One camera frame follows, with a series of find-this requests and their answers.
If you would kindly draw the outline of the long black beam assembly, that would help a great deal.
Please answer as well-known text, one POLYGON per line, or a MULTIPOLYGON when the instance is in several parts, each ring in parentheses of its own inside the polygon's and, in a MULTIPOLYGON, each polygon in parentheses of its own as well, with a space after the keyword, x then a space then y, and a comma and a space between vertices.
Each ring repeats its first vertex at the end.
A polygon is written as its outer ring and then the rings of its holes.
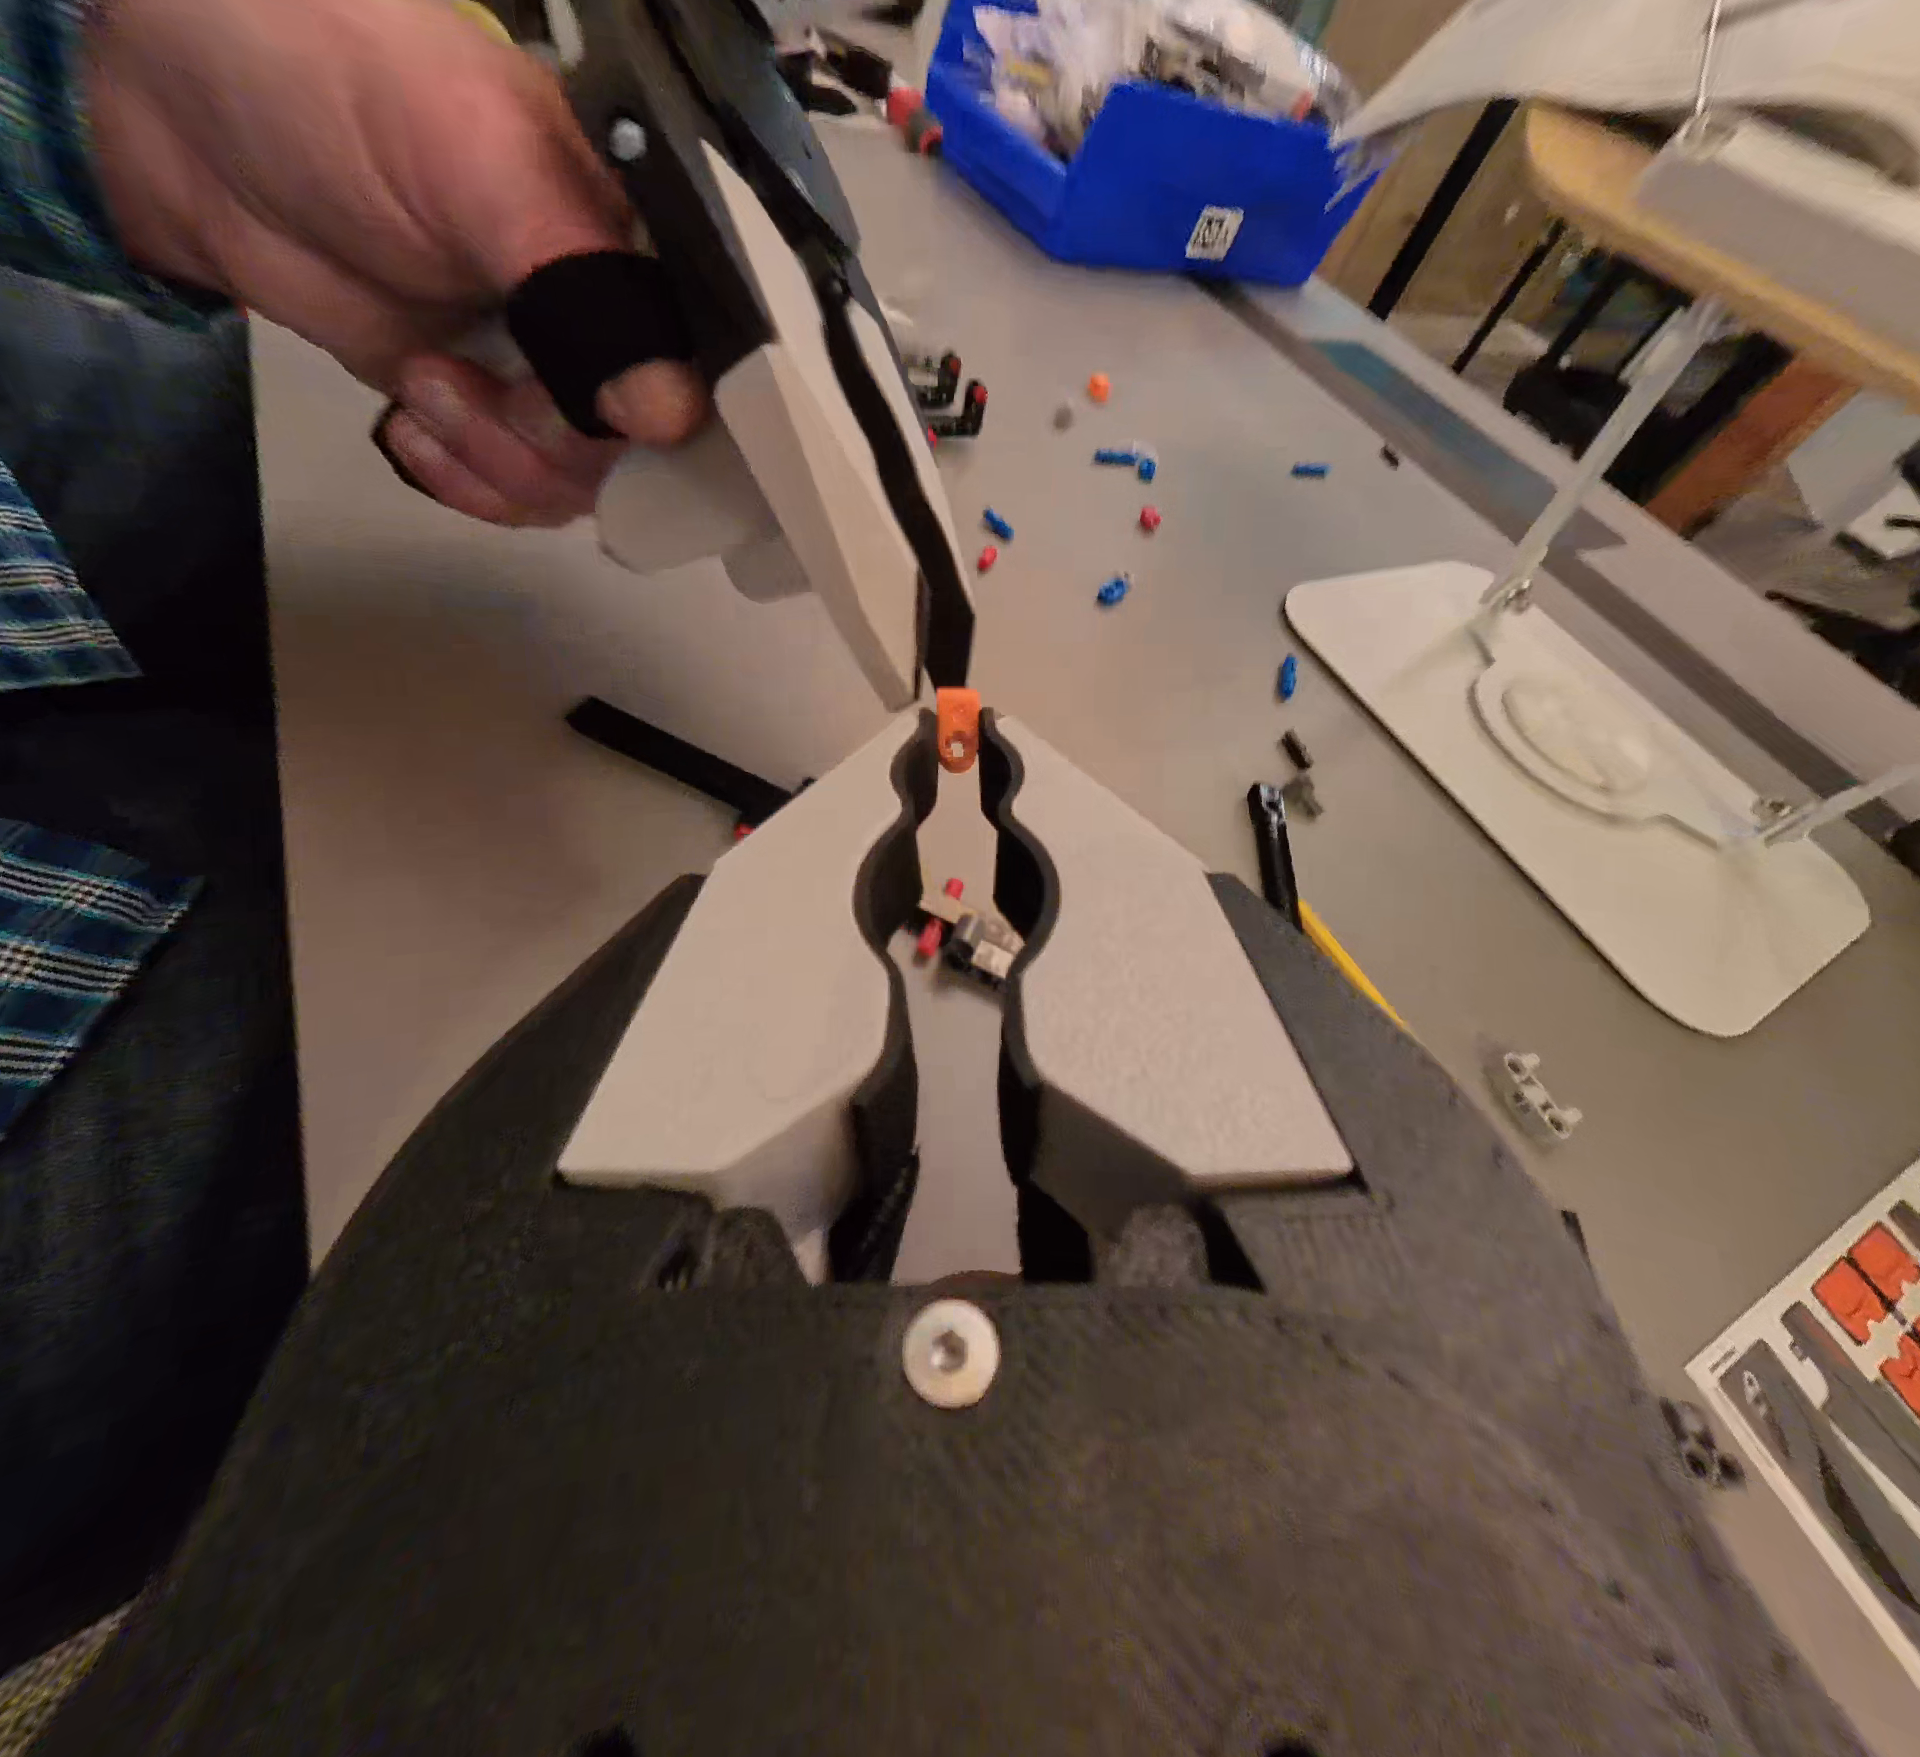
MULTIPOLYGON (((734 816, 734 839, 751 835, 814 783, 812 779, 802 779, 798 784, 776 784, 730 758, 718 757, 684 737, 661 730, 658 725, 593 694, 573 702, 564 712, 564 722, 573 734, 583 737, 587 743, 730 808, 734 816)), ((966 888, 964 907, 966 913, 1001 921, 996 911, 970 905, 966 888)), ((945 965, 943 953, 934 960, 945 965)), ((918 962, 913 953, 913 962, 924 970, 929 970, 934 960, 918 962)))

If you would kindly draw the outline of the person's left hand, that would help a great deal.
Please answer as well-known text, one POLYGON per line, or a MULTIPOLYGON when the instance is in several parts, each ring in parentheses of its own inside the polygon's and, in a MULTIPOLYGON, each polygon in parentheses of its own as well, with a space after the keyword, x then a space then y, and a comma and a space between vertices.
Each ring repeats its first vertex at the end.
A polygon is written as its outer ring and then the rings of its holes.
POLYGON ((526 529, 596 508, 624 443, 671 449, 707 390, 671 360, 600 397, 613 441, 452 355, 523 279, 636 223, 550 71, 445 0, 88 0, 84 101, 111 233, 395 403, 384 444, 445 508, 526 529))

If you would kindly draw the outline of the dark small connector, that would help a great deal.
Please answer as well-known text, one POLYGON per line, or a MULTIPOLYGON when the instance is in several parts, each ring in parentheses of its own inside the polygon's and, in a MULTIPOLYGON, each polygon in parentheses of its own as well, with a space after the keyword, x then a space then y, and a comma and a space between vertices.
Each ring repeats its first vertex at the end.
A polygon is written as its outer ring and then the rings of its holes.
POLYGON ((1721 1448, 1707 1415, 1691 1402, 1659 1399, 1658 1412, 1673 1445, 1675 1456, 1710 1490, 1739 1490, 1746 1466, 1739 1456, 1721 1448))

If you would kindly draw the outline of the black frame assembly red pins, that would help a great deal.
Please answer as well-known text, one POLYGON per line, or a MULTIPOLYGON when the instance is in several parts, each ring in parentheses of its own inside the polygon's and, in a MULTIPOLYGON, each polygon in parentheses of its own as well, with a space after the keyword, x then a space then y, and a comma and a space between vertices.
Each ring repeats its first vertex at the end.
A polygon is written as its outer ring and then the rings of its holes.
POLYGON ((980 379, 966 376, 960 352, 907 352, 904 371, 929 447, 977 438, 990 392, 980 379))

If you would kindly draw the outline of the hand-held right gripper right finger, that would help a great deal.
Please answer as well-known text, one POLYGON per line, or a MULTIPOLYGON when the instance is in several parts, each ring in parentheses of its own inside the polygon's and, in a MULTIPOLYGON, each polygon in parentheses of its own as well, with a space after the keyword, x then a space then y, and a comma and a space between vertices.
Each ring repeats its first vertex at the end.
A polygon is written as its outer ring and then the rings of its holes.
POLYGON ((1139 1212, 1336 1190, 1354 1158, 1205 866, 1022 720, 977 720, 1019 1272, 1092 1279, 1139 1212))

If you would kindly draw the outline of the person's dark jeans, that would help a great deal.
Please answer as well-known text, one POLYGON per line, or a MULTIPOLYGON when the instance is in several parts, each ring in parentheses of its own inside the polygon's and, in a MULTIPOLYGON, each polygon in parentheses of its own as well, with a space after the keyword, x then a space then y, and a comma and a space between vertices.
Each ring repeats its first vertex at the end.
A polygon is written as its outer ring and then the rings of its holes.
POLYGON ((1 694, 1 812, 203 881, 1 1125, 4 1674, 166 1561, 307 1275, 249 371, 4 270, 4 471, 140 678, 1 694))

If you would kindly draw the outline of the light grey connector block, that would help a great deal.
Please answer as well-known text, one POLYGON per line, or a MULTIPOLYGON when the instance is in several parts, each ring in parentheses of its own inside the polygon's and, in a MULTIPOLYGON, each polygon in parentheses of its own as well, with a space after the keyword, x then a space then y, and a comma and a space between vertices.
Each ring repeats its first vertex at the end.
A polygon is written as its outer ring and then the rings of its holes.
POLYGON ((1571 1139, 1581 1122, 1581 1113, 1549 1092, 1537 1053, 1494 1048, 1486 1072, 1518 1128, 1544 1147, 1571 1139))

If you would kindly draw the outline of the yellow long axle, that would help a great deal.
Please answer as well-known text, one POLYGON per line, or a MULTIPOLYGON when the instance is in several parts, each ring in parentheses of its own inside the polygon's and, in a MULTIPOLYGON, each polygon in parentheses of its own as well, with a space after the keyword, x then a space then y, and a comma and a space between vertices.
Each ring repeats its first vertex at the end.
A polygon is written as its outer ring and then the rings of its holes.
POLYGON ((1382 990, 1373 984, 1368 973, 1358 965, 1358 960, 1347 953, 1343 942, 1334 935, 1331 927, 1323 916, 1308 905, 1305 898, 1297 905, 1297 918, 1304 935, 1314 944, 1314 949, 1331 965, 1331 968, 1356 990, 1358 997, 1371 1002, 1389 1022, 1408 1031, 1410 1027, 1399 1016, 1399 1012, 1387 1002, 1382 990))

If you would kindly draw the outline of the person's left forearm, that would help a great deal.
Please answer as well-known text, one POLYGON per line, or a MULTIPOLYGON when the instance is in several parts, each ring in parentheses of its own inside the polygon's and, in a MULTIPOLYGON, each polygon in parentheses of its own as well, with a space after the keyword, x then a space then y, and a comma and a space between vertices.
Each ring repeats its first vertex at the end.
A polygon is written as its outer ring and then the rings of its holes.
POLYGON ((1 261, 164 325, 203 328, 219 297, 143 272, 94 168, 84 36, 94 0, 1 0, 1 261))

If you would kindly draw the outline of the clear plastic bags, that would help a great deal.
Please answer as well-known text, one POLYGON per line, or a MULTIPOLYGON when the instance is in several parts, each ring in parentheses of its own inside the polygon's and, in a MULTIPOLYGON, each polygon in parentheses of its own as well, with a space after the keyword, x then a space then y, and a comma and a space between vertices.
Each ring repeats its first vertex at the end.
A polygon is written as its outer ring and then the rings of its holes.
POLYGON ((1256 0, 974 0, 966 55, 996 110, 1056 158, 1074 155, 1122 83, 1180 92, 1268 120, 1337 128, 1349 80, 1256 0))

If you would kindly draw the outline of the white stand base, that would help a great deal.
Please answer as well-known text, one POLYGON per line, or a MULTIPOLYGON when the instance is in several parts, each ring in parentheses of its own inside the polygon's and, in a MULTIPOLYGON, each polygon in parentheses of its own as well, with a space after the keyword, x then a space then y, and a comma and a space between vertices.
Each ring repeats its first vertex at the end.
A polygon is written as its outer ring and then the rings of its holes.
POLYGON ((1869 927, 1858 882, 1544 609, 1484 611, 1490 587, 1436 561, 1308 581, 1284 614, 1644 1001, 1752 1032, 1869 927))

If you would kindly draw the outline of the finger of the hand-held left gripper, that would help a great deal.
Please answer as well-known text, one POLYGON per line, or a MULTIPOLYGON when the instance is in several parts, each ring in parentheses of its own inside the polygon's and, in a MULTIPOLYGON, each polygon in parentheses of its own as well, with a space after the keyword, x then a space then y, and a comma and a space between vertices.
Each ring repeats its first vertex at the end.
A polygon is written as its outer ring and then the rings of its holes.
POLYGON ((718 419, 888 710, 972 686, 974 591, 896 339, 856 255, 780 233, 703 150, 769 336, 710 375, 718 419))

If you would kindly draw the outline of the blue bin with tag label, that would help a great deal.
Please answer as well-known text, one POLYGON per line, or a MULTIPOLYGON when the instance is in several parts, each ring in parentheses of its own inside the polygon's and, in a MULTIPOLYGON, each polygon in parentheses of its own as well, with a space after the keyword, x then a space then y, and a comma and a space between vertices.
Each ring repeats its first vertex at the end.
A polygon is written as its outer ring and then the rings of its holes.
POLYGON ((1110 92, 1068 158, 996 106, 983 21, 1035 0, 945 0, 924 104, 943 163, 1045 256, 1104 270, 1302 286, 1373 188, 1308 120, 1230 110, 1165 86, 1110 92))

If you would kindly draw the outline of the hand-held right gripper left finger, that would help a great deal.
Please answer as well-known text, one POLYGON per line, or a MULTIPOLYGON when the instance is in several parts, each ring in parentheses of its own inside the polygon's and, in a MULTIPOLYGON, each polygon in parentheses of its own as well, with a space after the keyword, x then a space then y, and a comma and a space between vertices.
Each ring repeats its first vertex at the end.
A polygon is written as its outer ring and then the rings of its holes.
POLYGON ((587 1189, 692 1195, 893 1275, 918 1070, 892 942, 919 911, 935 717, 913 708, 727 850, 688 907, 558 1157, 587 1189))

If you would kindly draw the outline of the sticker sheet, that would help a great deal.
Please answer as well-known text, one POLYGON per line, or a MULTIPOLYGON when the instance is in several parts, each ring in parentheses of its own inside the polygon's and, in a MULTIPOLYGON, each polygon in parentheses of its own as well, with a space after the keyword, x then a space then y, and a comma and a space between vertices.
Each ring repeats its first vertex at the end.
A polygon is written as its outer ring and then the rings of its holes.
POLYGON ((1918 1681, 1918 1166, 1687 1360, 1749 1470, 1918 1681))

